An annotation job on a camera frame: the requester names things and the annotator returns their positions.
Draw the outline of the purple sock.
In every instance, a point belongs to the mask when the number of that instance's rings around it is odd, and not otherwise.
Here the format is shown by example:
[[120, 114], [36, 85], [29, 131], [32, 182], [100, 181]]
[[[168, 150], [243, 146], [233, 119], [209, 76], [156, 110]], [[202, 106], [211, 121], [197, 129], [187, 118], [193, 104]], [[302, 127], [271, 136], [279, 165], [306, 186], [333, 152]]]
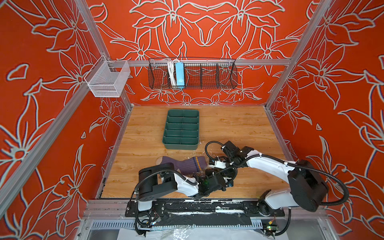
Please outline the purple sock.
[[173, 158], [163, 156], [159, 157], [156, 160], [156, 165], [172, 163], [176, 171], [180, 172], [183, 175], [192, 175], [193, 173], [203, 172], [208, 164], [205, 157], [192, 157], [187, 160], [178, 161]]

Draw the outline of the green divided tray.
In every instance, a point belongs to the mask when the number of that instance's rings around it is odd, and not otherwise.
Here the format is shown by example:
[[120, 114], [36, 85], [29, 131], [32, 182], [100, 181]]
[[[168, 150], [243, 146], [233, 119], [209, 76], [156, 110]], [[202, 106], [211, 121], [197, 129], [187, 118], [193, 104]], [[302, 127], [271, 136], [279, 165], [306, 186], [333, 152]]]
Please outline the green divided tray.
[[168, 150], [194, 151], [200, 142], [200, 112], [194, 109], [170, 109], [163, 134]]

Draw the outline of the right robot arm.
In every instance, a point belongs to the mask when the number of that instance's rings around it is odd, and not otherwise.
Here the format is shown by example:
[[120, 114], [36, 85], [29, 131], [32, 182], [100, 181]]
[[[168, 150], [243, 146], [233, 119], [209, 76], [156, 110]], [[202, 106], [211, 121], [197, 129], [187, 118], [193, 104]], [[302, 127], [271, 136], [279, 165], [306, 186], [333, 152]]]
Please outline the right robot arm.
[[[350, 198], [347, 186], [337, 177], [315, 169], [306, 160], [285, 161], [259, 151], [243, 147], [239, 149], [228, 141], [221, 147], [228, 158], [228, 166], [249, 167], [271, 174], [289, 184], [289, 188], [265, 194], [264, 203], [271, 209], [300, 207], [308, 212], [316, 212], [320, 206], [342, 205]], [[329, 187], [323, 177], [333, 180], [342, 189], [342, 197], [326, 202]]]

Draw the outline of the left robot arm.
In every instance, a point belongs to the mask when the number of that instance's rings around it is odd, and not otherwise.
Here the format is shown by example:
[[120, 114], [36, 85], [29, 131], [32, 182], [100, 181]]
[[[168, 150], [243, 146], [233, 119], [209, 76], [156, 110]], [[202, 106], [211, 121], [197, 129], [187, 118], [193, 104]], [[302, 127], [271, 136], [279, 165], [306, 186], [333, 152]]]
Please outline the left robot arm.
[[208, 197], [215, 191], [226, 191], [234, 185], [238, 174], [235, 167], [207, 169], [202, 175], [185, 176], [175, 170], [172, 163], [145, 168], [139, 171], [139, 182], [133, 196], [139, 212], [149, 211], [153, 201], [177, 192], [189, 198]]

